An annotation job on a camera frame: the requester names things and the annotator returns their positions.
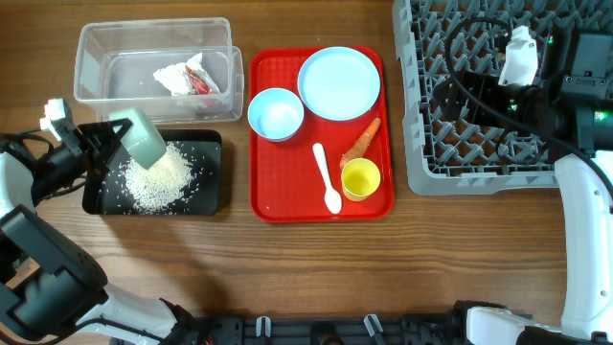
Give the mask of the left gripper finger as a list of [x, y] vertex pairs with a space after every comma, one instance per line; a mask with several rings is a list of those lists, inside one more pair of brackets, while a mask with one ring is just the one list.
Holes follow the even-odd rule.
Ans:
[[132, 122], [127, 118], [79, 125], [83, 137], [92, 142], [120, 141], [131, 128]]
[[98, 169], [100, 171], [108, 170], [108, 163], [122, 146], [123, 144], [120, 139], [114, 139], [100, 149], [100, 153], [98, 155]]

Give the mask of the green bowl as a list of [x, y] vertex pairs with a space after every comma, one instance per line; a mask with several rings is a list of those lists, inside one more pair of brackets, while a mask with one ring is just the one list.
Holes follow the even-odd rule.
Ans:
[[108, 114], [109, 121], [128, 119], [132, 126], [121, 138], [127, 153], [148, 170], [166, 153], [166, 143], [149, 116], [140, 108], [127, 108]]

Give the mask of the white rice pile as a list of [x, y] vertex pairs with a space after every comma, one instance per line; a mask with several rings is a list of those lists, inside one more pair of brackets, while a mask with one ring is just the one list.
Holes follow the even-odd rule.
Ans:
[[166, 153], [149, 169], [141, 167], [133, 158], [119, 164], [117, 184], [119, 196], [132, 202], [132, 211], [139, 214], [172, 215], [170, 209], [186, 204], [199, 189], [196, 181], [204, 168], [198, 168], [195, 147], [187, 142], [167, 142]]

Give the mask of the white napkin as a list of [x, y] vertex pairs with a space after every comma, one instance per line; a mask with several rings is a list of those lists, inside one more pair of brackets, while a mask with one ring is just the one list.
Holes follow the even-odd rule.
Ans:
[[189, 66], [200, 78], [213, 88], [211, 94], [219, 94], [220, 89], [209, 73], [203, 68], [202, 59], [203, 54], [198, 53], [189, 58], [186, 62], [180, 62], [158, 69], [153, 73], [153, 77], [168, 89], [173, 96], [197, 95], [194, 92], [186, 71], [186, 66]]

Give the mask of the red foil wrapper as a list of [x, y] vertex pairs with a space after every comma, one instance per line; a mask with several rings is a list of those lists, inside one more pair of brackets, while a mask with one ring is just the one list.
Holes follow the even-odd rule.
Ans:
[[206, 81], [204, 81], [202, 78], [200, 78], [193, 69], [191, 69], [189, 66], [186, 66], [186, 71], [188, 74], [188, 78], [192, 83], [194, 92], [197, 95], [207, 95], [207, 94], [211, 94], [213, 92], [213, 88], [210, 87]]

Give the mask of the orange carrot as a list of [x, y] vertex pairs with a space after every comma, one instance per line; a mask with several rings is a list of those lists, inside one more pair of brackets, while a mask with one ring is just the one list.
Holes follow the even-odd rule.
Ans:
[[340, 169], [343, 169], [353, 159], [361, 158], [364, 156], [366, 150], [368, 149], [372, 140], [374, 139], [380, 125], [381, 125], [380, 118], [374, 118], [371, 121], [368, 127], [355, 141], [353, 146], [346, 153], [343, 154], [339, 162]]

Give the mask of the light blue bowl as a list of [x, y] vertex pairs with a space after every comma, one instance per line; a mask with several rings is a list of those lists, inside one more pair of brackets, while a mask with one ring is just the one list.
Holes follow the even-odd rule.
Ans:
[[259, 92], [248, 105], [247, 119], [251, 129], [261, 138], [282, 142], [301, 127], [305, 109], [292, 91], [273, 87]]

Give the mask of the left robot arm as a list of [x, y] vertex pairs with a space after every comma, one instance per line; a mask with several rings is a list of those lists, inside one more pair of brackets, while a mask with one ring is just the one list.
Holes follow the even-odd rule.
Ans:
[[30, 134], [1, 137], [1, 322], [7, 344], [58, 344], [78, 333], [114, 344], [202, 344], [207, 331], [188, 311], [109, 284], [84, 249], [44, 221], [35, 206], [83, 173], [101, 173], [133, 120], [53, 123], [63, 143], [36, 159]]

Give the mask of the grey dishwasher rack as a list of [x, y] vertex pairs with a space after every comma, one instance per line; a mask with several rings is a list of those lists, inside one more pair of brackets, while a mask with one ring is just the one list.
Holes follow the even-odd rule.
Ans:
[[492, 195], [554, 188], [548, 152], [536, 136], [469, 122], [467, 107], [448, 122], [433, 98], [448, 76], [446, 36], [464, 19], [496, 18], [526, 26], [542, 49], [554, 29], [612, 31], [609, 1], [415, 1], [392, 7], [397, 60], [403, 78], [402, 120], [408, 185], [422, 196]]

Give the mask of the clear plastic bin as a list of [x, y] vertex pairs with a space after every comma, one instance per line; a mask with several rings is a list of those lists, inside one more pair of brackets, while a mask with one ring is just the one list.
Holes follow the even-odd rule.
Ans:
[[90, 23], [80, 33], [74, 97], [99, 120], [129, 107], [156, 124], [231, 122], [243, 108], [240, 49], [223, 17]]

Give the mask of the yellow cup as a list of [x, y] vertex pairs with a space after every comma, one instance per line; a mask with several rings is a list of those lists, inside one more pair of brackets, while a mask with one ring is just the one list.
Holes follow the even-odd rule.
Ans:
[[344, 195], [351, 201], [362, 201], [379, 187], [381, 173], [378, 166], [366, 158], [349, 161], [341, 172]]

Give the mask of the light blue plate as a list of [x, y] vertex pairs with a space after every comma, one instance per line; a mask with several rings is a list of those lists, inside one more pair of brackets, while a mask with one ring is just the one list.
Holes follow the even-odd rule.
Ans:
[[306, 59], [297, 77], [298, 94], [315, 115], [335, 122], [356, 119], [379, 98], [375, 64], [349, 47], [328, 47]]

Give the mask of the red serving tray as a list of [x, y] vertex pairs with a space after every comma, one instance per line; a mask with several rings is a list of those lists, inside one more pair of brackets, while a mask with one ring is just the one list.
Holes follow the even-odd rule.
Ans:
[[[345, 198], [341, 212], [335, 215], [325, 204], [325, 184], [312, 145], [323, 145], [331, 184], [341, 191], [341, 156], [374, 118], [381, 120], [381, 126], [365, 157], [378, 166], [381, 183], [363, 201]], [[307, 109], [303, 124], [286, 141], [271, 142], [251, 131], [249, 174], [252, 210], [267, 222], [330, 222], [384, 217], [395, 202], [385, 92], [379, 92], [377, 102], [368, 112], [347, 122], [325, 120]]]

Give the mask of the white plastic spoon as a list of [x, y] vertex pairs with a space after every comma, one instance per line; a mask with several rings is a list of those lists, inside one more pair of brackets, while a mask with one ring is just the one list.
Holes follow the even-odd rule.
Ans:
[[331, 184], [327, 157], [323, 145], [315, 143], [312, 146], [312, 152], [325, 185], [325, 204], [332, 214], [338, 215], [342, 209], [342, 197]]

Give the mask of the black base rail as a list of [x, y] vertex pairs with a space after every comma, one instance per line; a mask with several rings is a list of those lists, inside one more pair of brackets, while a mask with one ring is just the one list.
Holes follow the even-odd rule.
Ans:
[[199, 318], [184, 342], [218, 345], [444, 345], [462, 344], [464, 341], [445, 328], [443, 315], [385, 318], [369, 314], [332, 319]]

